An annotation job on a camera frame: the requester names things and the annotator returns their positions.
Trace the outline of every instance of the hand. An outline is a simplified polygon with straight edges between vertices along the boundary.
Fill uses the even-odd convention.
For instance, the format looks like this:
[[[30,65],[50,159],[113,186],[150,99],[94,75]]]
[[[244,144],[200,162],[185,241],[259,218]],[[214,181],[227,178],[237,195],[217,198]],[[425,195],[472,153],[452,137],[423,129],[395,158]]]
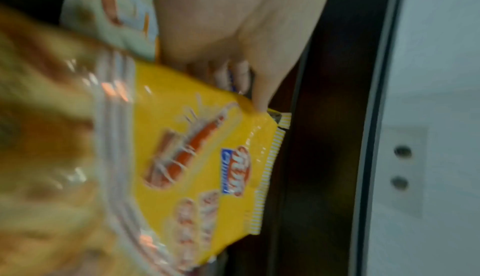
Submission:
[[[265,111],[295,65],[326,0],[154,0],[163,62],[220,88],[246,92]]]

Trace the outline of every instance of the snack package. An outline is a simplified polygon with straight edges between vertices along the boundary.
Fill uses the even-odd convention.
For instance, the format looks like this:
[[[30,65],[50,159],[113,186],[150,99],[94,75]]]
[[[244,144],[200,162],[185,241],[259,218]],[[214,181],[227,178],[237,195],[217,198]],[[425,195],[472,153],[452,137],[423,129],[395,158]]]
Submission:
[[[183,275],[258,234],[269,113],[0,10],[0,274]]]

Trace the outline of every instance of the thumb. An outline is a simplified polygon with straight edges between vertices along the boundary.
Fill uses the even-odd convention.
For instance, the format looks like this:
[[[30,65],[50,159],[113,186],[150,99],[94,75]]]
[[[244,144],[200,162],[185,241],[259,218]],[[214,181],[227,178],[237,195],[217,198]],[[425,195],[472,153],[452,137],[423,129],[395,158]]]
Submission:
[[[260,112],[267,111],[270,100],[282,83],[284,77],[282,75],[255,75],[251,90],[251,100],[253,106]]]

